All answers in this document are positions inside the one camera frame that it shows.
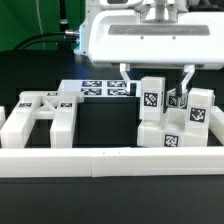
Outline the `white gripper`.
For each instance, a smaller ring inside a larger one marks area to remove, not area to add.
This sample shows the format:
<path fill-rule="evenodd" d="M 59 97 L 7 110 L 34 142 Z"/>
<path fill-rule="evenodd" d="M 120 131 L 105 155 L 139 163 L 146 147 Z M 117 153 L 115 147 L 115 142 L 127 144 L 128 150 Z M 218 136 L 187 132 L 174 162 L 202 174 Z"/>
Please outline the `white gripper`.
<path fill-rule="evenodd" d="M 99 0 L 99 5 L 88 56 L 94 64 L 120 64 L 128 96 L 136 95 L 130 65 L 184 66 L 178 98 L 187 92 L 195 66 L 224 67 L 224 12 L 190 11 L 186 0 Z"/>

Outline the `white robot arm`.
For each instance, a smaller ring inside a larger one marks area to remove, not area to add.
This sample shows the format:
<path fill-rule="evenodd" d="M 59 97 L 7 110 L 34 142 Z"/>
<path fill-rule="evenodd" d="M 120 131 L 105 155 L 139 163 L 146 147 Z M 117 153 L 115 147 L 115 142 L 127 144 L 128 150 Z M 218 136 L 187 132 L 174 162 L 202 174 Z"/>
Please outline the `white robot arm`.
<path fill-rule="evenodd" d="M 181 90 L 197 69 L 224 67 L 224 9 L 208 0 L 86 0 L 75 52 L 117 66 L 133 95 L 132 67 L 180 68 Z"/>

